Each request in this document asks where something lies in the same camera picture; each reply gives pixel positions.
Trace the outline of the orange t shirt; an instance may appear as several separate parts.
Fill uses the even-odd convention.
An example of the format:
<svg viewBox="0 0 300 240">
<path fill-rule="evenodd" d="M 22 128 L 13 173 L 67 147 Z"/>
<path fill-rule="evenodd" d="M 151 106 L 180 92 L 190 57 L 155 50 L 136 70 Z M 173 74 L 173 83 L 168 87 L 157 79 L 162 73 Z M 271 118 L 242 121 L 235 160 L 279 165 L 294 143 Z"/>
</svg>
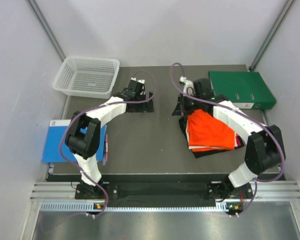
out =
<svg viewBox="0 0 300 240">
<path fill-rule="evenodd" d="M 236 132 L 209 113 L 195 110 L 187 123 L 190 145 L 234 150 Z"/>
</svg>

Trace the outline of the white t shirt pile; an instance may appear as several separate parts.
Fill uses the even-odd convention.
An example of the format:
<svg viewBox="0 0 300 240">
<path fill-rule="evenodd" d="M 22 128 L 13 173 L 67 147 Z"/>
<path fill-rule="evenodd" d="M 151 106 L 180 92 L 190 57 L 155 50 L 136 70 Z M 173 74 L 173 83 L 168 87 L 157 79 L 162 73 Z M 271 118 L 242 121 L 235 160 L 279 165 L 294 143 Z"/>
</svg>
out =
<svg viewBox="0 0 300 240">
<path fill-rule="evenodd" d="M 190 145 L 190 135 L 189 135 L 189 132 L 188 132 L 188 123 L 186 123 L 185 134 L 186 134 L 186 139 L 187 139 L 187 145 L 188 145 L 188 148 L 190 150 L 205 149 L 207 151 L 207 150 L 214 150 L 215 149 L 214 147 L 211 147 L 211 146 L 195 146 L 195 145 Z"/>
</svg>

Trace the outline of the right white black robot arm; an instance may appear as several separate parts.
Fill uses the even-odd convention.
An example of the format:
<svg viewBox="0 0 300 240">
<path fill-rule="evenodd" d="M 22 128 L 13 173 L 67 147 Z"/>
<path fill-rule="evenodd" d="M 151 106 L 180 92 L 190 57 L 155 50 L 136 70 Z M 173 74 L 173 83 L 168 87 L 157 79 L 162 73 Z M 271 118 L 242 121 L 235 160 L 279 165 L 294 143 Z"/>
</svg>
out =
<svg viewBox="0 0 300 240">
<path fill-rule="evenodd" d="M 243 113 L 226 96 L 206 88 L 207 79 L 191 81 L 180 77 L 174 115 L 181 125 L 188 148 L 194 153 L 232 151 L 238 140 L 245 144 L 243 163 L 229 173 L 221 184 L 224 194 L 235 198 L 242 186 L 286 159 L 281 130 L 267 126 Z"/>
</svg>

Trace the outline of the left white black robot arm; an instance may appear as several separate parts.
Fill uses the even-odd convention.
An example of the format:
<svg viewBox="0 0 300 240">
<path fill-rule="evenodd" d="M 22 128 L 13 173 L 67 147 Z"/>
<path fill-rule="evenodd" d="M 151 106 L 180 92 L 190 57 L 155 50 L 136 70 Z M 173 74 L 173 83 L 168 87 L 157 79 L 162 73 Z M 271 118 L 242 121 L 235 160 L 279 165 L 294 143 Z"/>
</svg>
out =
<svg viewBox="0 0 300 240">
<path fill-rule="evenodd" d="M 105 103 L 85 113 L 76 112 L 73 115 L 64 144 L 74 155 L 81 172 L 81 180 L 87 185 L 86 192 L 92 198 L 99 198 L 104 191 L 103 185 L 98 183 L 102 175 L 96 157 L 102 127 L 125 113 L 153 113 L 153 96 L 153 92 L 147 95 L 143 79 L 131 78 L 128 87 Z"/>
</svg>

